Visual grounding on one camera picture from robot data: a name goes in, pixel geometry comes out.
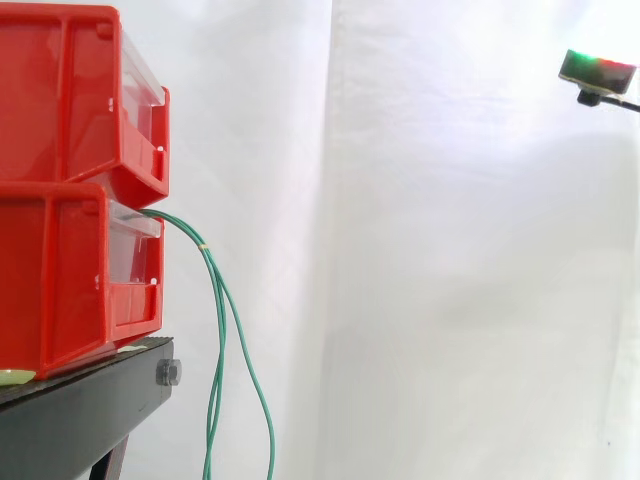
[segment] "white fabric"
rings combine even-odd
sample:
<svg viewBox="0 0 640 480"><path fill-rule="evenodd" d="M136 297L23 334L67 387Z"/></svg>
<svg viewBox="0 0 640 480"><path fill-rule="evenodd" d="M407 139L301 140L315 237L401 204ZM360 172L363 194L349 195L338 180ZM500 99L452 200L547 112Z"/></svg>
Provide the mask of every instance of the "white fabric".
<svg viewBox="0 0 640 480"><path fill-rule="evenodd" d="M276 478L637 478L637 120L557 79L574 40L637 43L637 12L116 6L171 89L161 207L202 232L235 294ZM183 381L132 434L124 480L201 476L213 299L171 229L165 293ZM233 332L214 478L265 478Z"/></svg>

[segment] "red storage bin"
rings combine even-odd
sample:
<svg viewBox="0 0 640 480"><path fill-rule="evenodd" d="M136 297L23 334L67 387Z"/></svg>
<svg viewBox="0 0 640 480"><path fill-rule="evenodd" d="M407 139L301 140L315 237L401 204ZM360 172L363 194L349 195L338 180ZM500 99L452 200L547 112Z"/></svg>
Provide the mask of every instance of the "red storage bin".
<svg viewBox="0 0 640 480"><path fill-rule="evenodd" d="M162 326L161 222L99 185L0 183L0 224L0 371L47 378Z"/></svg>
<svg viewBox="0 0 640 480"><path fill-rule="evenodd" d="M0 181L169 193L169 92L106 6L0 3Z"/></svg>

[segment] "green cable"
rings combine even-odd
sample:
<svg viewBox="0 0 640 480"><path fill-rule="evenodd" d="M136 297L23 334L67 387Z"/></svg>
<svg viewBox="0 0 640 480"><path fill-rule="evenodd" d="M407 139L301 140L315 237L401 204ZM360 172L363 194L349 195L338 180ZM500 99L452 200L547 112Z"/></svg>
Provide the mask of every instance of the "green cable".
<svg viewBox="0 0 640 480"><path fill-rule="evenodd" d="M161 218L171 223L172 225L178 227L182 230L187 236L198 246L202 257L204 258L205 264L207 266L207 270L209 271L209 277L211 278L211 285L213 287L213 294L216 300L216 313L218 316L218 335L220 337L220 352L218 354L218 363L216 365L216 371L213 377L213 384L211 385L211 393L209 395L209 406L207 408L207 453L204 461L204 468L202 472L203 480L211 480L211 456L213 452L213 441L215 439L216 431L218 429L218 423L220 421L220 404L222 399L222 379L224 373L224 352L226 346L227 339L227 316L225 309L225 296L229 301L229 305L231 306L231 312L233 314L233 319L236 324L236 328L238 330L238 337L240 338L240 345L242 347L242 354L244 356L244 361L247 365L247 369L249 370L249 375L251 376L251 381L253 382L253 386L255 387L256 393L258 394L258 398L260 399L260 404L262 405L262 410L264 411L264 416L267 421L267 428L269 429L269 470L267 472L267 480L272 480L273 478L273 470L275 467L275 457L276 457L276 440L275 440L275 431L273 428L273 421L271 420L271 413L269 413L269 407L267 406L267 400L265 399L264 393L262 392L262 388L260 387L260 382L258 381L258 377L253 368L253 364L251 362L251 358L249 356L249 349L247 347L247 342L244 336L244 330L242 328L242 324L240 323L240 316L238 314L238 310L236 308L235 302L225 284L222 274L218 269L215 261L213 260L213 255L209 251L206 242L200 236L200 234L191 227L188 223L180 220L177 217L169 215L164 212L160 212L158 210L144 209L140 211L144 215L152 218Z"/></svg>

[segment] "metal bolt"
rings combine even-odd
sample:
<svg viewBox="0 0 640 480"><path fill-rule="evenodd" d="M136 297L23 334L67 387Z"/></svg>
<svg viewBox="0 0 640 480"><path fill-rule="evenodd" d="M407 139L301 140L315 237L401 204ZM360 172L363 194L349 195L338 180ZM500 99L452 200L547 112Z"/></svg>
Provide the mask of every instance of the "metal bolt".
<svg viewBox="0 0 640 480"><path fill-rule="evenodd" d="M182 377L182 362L174 359L160 360L156 371L156 382L165 387L175 387Z"/></svg>

